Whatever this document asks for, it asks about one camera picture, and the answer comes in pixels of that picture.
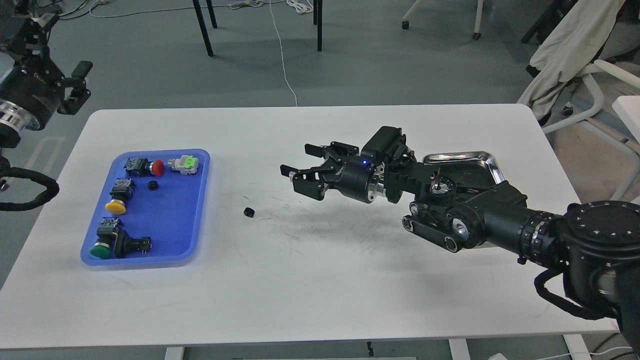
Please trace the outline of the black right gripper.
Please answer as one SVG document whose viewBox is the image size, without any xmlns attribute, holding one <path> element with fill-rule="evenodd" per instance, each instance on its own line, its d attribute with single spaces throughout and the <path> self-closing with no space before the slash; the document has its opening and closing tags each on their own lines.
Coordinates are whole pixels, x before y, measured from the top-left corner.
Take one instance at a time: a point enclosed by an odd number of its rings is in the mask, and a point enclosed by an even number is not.
<svg viewBox="0 0 640 360">
<path fill-rule="evenodd" d="M 366 204 L 377 197 L 386 198 L 386 167 L 360 156 L 358 146 L 334 141 L 323 146 L 307 143 L 304 150 L 307 155 L 323 158 L 324 162 L 308 169 L 279 166 L 281 175 L 290 179 L 295 193 L 322 201 L 326 191 L 336 189 L 343 196 Z"/>
</svg>

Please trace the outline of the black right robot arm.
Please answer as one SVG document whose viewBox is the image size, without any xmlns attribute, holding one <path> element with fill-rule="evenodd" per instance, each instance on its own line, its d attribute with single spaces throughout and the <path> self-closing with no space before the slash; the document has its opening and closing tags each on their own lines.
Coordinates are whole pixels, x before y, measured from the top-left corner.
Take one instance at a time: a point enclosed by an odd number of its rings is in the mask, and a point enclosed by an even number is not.
<svg viewBox="0 0 640 360">
<path fill-rule="evenodd" d="M 399 127 L 382 126 L 362 147 L 306 144 L 320 166 L 282 164 L 296 193 L 321 201 L 326 191 L 364 203 L 396 204 L 414 195 L 402 218 L 408 232 L 457 253 L 484 243 L 544 267 L 537 294 L 578 318 L 615 319 L 639 351 L 639 206 L 619 200 L 570 203 L 563 215 L 530 209 L 490 154 L 441 153 L 418 161 Z"/>
</svg>

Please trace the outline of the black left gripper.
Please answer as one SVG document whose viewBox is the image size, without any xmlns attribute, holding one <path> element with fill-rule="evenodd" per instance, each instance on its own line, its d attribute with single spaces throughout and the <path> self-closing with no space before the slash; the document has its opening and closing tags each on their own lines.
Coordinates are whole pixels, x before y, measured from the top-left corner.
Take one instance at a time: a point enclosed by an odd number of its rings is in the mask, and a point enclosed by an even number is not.
<svg viewBox="0 0 640 360">
<path fill-rule="evenodd" d="M 16 148 L 25 129 L 43 130 L 55 112 L 74 116 L 91 96 L 86 85 L 91 61 L 80 61 L 65 76 L 51 59 L 48 34 L 59 20 L 54 13 L 12 16 L 1 30 L 1 52 L 14 60 L 0 84 L 2 148 Z"/>
</svg>

